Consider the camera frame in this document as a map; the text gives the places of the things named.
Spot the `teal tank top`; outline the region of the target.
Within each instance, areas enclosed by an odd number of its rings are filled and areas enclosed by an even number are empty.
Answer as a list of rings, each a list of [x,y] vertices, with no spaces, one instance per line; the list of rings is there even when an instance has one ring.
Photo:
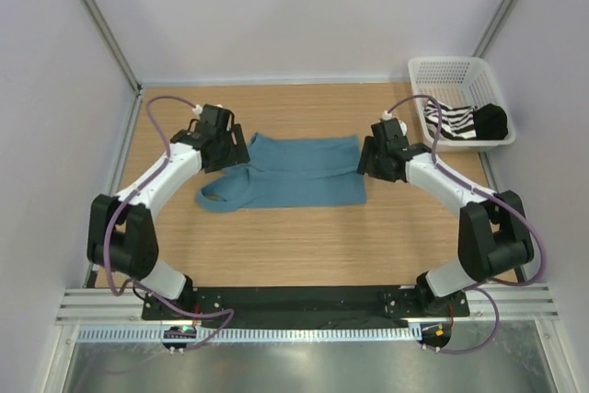
[[[277,139],[255,133],[250,160],[223,170],[201,187],[195,201],[215,213],[244,208],[282,208],[364,204],[364,178],[357,173],[355,135]]]

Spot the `black white striped tank top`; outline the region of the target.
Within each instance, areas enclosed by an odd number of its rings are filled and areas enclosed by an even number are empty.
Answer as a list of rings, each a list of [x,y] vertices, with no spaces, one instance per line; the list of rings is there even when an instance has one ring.
[[[439,103],[442,126],[440,138],[445,140],[466,141],[477,138],[476,126],[474,122],[475,108],[450,107],[443,102]],[[423,109],[424,119],[431,136],[435,136],[438,125],[438,109],[428,100]]]

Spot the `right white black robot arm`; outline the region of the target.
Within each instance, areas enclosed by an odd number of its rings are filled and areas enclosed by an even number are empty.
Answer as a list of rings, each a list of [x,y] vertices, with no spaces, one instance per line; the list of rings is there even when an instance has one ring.
[[[458,220],[457,257],[416,279],[414,302],[424,315],[444,312],[464,289],[535,257],[532,229],[519,196],[493,193],[456,173],[425,144],[411,144],[398,119],[371,126],[357,172],[374,179],[403,181],[426,191]]]

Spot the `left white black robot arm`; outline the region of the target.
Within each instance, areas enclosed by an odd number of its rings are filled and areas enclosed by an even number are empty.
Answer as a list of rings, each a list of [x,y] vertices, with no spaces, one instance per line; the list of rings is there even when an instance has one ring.
[[[241,125],[233,111],[219,105],[192,105],[186,129],[164,141],[164,154],[139,179],[114,195],[100,194],[90,207],[87,258],[108,274],[121,273],[163,299],[176,319],[195,308],[190,278],[159,254],[155,220],[189,179],[249,162]]]

